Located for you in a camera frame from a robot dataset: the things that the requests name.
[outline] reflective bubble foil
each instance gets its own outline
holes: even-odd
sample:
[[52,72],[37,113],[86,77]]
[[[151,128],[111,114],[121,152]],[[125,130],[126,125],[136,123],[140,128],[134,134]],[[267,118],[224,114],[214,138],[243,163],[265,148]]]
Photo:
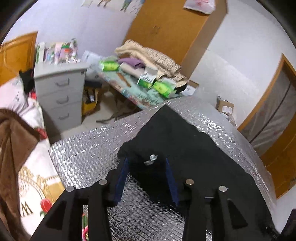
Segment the reflective bubble foil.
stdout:
[[[134,138],[164,104],[207,133],[220,149],[252,175],[272,213],[276,201],[272,178],[256,152],[213,106],[194,96],[168,100],[150,110],[53,144],[49,153],[63,184],[83,188],[105,178],[117,166],[120,146]],[[184,218],[173,207],[150,201],[130,176],[121,202],[110,208],[108,214],[113,240],[182,240]]]

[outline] black cloth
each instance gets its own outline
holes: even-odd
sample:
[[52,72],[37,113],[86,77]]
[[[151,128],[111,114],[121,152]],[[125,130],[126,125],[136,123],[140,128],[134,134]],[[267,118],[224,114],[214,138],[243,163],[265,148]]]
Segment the black cloth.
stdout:
[[[145,166],[151,154],[154,164]],[[200,196],[213,196],[221,185],[248,223],[237,229],[240,241],[270,240],[261,230],[273,226],[268,207],[252,176],[219,149],[212,139],[187,123],[168,106],[156,112],[132,140],[118,151],[119,159],[128,158],[130,173],[151,200],[172,204],[165,175],[167,159],[178,190],[186,179],[194,180]]]
[[176,91],[176,93],[180,93],[180,92],[184,91],[186,89],[186,87],[187,87],[187,84],[182,85],[181,87],[176,87],[175,91]]
[[35,87],[33,73],[33,69],[29,69],[26,72],[22,72],[21,70],[19,71],[19,75],[24,84],[25,94],[28,94]]

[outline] door frame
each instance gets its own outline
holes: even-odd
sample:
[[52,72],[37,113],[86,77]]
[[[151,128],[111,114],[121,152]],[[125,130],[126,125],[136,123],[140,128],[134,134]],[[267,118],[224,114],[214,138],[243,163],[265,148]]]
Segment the door frame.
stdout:
[[254,115],[259,111],[261,106],[264,104],[266,99],[268,98],[275,82],[277,81],[279,74],[281,71],[284,71],[285,74],[288,76],[288,79],[291,81],[292,85],[296,89],[296,70],[291,65],[289,60],[286,58],[284,54],[281,55],[281,60],[279,62],[279,65],[277,67],[277,70],[269,83],[268,87],[266,88],[264,94],[262,95],[261,99],[258,101],[258,103],[255,105],[254,109],[250,112],[250,114],[247,116],[247,118],[243,121],[243,123],[237,128],[238,131],[242,131],[247,124],[252,120]]

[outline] folded blanket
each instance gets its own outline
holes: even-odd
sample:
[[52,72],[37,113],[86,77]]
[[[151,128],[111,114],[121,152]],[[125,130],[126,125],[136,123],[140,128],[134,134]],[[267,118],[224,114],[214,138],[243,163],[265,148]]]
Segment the folded blanket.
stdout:
[[181,66],[169,56],[151,49],[143,47],[141,44],[128,40],[121,47],[115,49],[119,56],[129,54],[131,57],[142,60],[146,66],[158,69],[157,78],[167,76],[176,82],[176,87],[181,87],[188,82],[188,79],[179,73]]
[[0,218],[17,241],[29,239],[20,221],[17,174],[39,138],[16,113],[0,109]]

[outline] floral tablecloth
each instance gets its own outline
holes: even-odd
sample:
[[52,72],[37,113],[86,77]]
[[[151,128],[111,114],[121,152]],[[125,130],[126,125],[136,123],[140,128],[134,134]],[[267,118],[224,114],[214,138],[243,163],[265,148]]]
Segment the floral tablecloth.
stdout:
[[[168,100],[153,88],[148,90],[137,85],[138,79],[123,72],[122,70],[109,72],[97,71],[97,73],[102,79],[108,82],[110,86],[112,86],[142,110]],[[175,94],[173,98],[181,96],[183,95],[179,93]]]

